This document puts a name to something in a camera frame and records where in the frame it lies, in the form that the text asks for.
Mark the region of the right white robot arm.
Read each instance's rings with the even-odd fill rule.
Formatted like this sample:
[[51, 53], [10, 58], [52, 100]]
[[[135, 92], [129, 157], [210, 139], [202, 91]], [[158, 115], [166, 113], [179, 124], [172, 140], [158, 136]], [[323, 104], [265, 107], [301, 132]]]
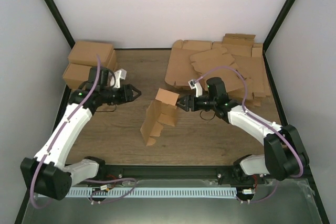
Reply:
[[294, 126], [267, 121], [230, 99], [219, 77], [210, 78], [206, 83], [208, 93], [203, 94], [196, 80], [189, 81], [196, 93], [178, 98], [176, 105], [187, 112], [213, 111], [217, 118], [242, 129], [264, 147], [262, 155], [247, 155], [236, 161], [235, 181], [244, 184], [257, 174], [270, 175], [279, 181], [303, 175], [309, 157]]

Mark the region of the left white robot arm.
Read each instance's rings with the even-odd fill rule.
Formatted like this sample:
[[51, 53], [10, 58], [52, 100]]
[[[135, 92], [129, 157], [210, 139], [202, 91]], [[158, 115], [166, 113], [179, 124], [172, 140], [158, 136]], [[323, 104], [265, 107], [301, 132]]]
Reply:
[[65, 113], [49, 140], [34, 158], [23, 159], [20, 170], [31, 197], [34, 194], [62, 200], [70, 188], [86, 180], [102, 184], [107, 178], [104, 160], [92, 156], [66, 165], [68, 154], [84, 126], [104, 105], [122, 105], [137, 99], [141, 91], [122, 84], [127, 72], [91, 67], [88, 79], [69, 97]]

